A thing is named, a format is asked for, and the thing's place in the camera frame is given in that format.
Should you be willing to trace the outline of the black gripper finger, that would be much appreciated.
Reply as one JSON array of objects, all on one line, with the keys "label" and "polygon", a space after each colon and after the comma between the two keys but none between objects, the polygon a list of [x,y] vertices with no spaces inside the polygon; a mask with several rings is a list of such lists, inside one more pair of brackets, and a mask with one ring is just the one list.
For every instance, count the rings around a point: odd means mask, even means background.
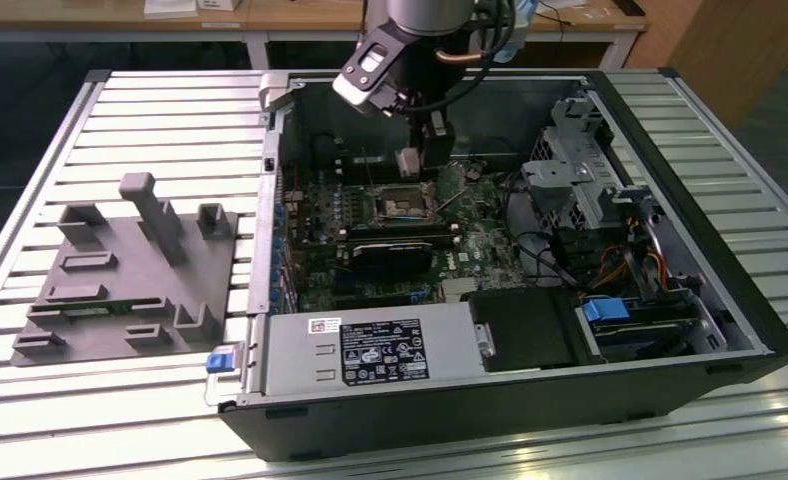
[{"label": "black gripper finger", "polygon": [[455,146],[455,126],[447,121],[444,132],[436,133],[429,120],[416,119],[411,126],[411,146],[421,160],[420,178],[436,178],[439,169],[449,163]]}]

